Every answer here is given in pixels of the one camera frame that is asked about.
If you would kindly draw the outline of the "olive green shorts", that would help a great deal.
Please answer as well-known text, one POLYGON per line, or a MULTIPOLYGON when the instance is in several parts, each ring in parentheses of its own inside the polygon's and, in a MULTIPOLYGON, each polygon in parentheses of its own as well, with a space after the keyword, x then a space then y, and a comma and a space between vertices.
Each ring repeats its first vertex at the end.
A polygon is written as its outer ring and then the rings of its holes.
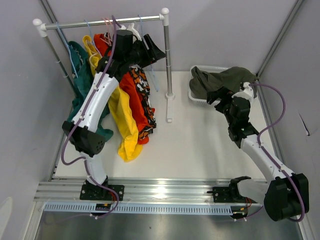
POLYGON ((221 87, 237 93, 243 83, 252 84, 257 80, 257 76, 250 70, 239 66, 225 68, 195 65, 191 67, 190 73, 189 90, 194 98, 200 100, 206 100, 207 92, 217 91, 221 87))

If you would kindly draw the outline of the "camouflage orange black shorts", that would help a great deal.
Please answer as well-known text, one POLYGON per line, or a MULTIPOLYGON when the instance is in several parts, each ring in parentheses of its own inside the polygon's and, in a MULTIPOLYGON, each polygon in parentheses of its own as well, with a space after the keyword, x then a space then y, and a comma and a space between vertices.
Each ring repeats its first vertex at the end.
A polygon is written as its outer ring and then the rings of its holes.
POLYGON ((138 135, 138 143, 144 145, 149 142, 149 135, 151 135, 157 127, 155 109, 152 107, 150 102, 151 89, 145 72, 141 68, 131 67, 130 75, 133 78, 144 116, 147 121, 146 126, 138 135))

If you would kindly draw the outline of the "pink wire hanger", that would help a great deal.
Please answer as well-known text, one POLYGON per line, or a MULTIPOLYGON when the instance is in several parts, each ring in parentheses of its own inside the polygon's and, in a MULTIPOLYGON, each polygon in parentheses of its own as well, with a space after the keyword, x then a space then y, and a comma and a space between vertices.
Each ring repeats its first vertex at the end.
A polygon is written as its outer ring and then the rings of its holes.
POLYGON ((107 32, 104 34, 103 41, 108 45, 112 46, 113 44, 113 37, 112 37, 112 30, 113 30, 113 25, 110 22, 109 18, 103 17, 102 20, 104 21, 104 24, 106 25, 107 32))

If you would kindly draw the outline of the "yellow shorts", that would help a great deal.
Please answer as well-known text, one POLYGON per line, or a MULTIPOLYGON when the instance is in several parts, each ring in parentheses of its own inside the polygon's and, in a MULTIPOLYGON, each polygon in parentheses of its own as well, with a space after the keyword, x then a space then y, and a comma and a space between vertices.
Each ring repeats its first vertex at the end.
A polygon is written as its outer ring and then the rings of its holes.
MULTIPOLYGON (((102 58, 102 51, 94 46, 89 35, 85 35, 82 42, 88 53, 88 63, 94 77, 97 73, 98 62, 102 58)), ((130 96, 117 86, 111 94, 107 106, 122 136, 122 142, 117 151, 118 155, 125 162, 130 162, 137 158, 143 149, 143 146, 138 144, 139 131, 130 107, 130 96)))

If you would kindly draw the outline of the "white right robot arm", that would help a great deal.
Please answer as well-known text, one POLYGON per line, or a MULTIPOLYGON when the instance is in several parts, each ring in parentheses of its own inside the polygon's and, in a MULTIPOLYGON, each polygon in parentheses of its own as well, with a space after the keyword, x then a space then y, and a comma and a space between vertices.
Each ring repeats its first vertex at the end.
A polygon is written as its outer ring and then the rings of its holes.
POLYGON ((275 222, 288 219, 299 223, 309 212, 308 178, 288 168, 262 143, 262 133, 249 121, 253 98, 250 85, 237 93, 226 87, 207 93, 208 104, 219 101, 215 109, 225 116, 231 141, 253 160, 268 183, 266 190, 260 190, 249 176, 233 178, 228 196, 234 202, 248 199, 261 204, 275 222))

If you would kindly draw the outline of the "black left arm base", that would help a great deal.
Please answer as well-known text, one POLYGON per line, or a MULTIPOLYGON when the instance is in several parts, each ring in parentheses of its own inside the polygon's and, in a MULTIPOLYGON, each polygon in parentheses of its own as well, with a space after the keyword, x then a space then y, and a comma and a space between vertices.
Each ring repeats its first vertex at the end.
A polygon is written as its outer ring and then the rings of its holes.
MULTIPOLYGON (((123 201, 125 193, 124 185, 109 185, 108 178, 105 180, 105 182, 103 182, 102 185, 116 192, 119 201, 123 201)), ((90 183, 88 180, 85 180, 81 187, 79 199, 86 201, 116 201, 117 197, 114 192, 101 188, 100 186, 94 185, 90 183)))

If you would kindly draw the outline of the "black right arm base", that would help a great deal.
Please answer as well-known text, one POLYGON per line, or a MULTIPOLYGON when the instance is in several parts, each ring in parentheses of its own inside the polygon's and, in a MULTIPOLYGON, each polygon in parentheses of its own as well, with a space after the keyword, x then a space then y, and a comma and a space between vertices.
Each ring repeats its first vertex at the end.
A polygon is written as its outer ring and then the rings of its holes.
POLYGON ((230 180, 228 186, 214 186, 207 191, 213 197, 215 203, 246 203, 247 198, 240 195, 238 183, 244 180, 251 180, 249 176, 241 176, 230 180))

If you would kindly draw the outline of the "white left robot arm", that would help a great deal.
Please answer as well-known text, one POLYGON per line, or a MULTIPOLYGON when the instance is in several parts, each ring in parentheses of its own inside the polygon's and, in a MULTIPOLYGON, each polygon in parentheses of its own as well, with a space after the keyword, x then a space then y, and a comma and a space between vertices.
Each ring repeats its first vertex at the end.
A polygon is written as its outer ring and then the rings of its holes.
POLYGON ((105 199, 109 193, 109 188, 103 184, 107 174, 99 157, 105 141, 97 133, 103 110, 131 66, 144 68, 166 57, 149 34, 142 40, 134 41, 133 38, 133 32, 127 29, 114 33, 111 53, 99 60, 97 73, 81 108, 71 122, 65 121, 62 125, 67 140, 85 162, 87 180, 93 184, 90 192, 97 200, 105 199))

